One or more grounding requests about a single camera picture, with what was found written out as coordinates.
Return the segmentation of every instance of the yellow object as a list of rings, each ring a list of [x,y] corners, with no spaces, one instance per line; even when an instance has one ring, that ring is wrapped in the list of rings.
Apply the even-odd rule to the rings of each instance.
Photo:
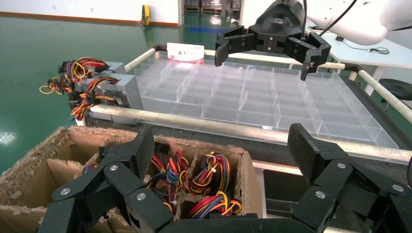
[[[147,27],[150,25],[150,7],[149,5],[142,6],[142,20],[143,26]]]

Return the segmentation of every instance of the silver screw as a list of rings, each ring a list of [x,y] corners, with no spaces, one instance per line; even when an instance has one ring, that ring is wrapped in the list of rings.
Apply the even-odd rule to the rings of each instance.
[[[69,192],[70,192],[70,189],[69,189],[69,188],[65,188],[65,189],[63,189],[62,191],[60,191],[60,195],[64,196],[64,195],[67,195]]]
[[[392,188],[393,188],[394,190],[396,190],[396,191],[399,191],[399,192],[403,192],[403,191],[404,191],[404,189],[402,188],[402,186],[397,185],[397,184],[392,185]]]
[[[113,165],[113,166],[110,167],[110,170],[111,171],[116,171],[117,168],[119,168],[117,165]]]
[[[139,193],[137,196],[136,196],[136,199],[137,200],[144,200],[146,198],[146,194],[145,193]]]
[[[344,169],[344,168],[346,168],[346,165],[345,165],[345,164],[338,163],[338,168]]]
[[[316,191],[316,196],[319,197],[320,199],[325,199],[326,195],[322,191]]]

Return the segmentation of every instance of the table leg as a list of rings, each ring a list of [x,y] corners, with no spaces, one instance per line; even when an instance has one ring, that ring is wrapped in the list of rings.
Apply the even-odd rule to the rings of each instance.
[[[374,74],[372,75],[372,77],[374,77],[374,79],[376,81],[379,81],[379,79],[382,77],[383,71],[385,70],[385,67],[376,67],[376,70],[374,72]],[[374,91],[373,87],[371,87],[369,84],[366,86],[365,88],[365,92],[368,93],[368,95],[372,95],[372,92]]]

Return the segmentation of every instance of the white wall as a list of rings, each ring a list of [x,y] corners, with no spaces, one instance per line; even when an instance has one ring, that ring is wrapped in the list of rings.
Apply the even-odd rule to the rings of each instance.
[[[140,21],[144,4],[151,21],[178,23],[178,0],[0,0],[0,12]]]

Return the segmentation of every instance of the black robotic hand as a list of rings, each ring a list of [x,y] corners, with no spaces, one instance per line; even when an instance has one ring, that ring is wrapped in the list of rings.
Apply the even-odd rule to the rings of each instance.
[[[330,45],[316,33],[304,37],[304,11],[297,0],[276,0],[247,31],[237,26],[217,35],[215,65],[229,54],[257,50],[286,54],[303,64],[301,80],[326,62]]]

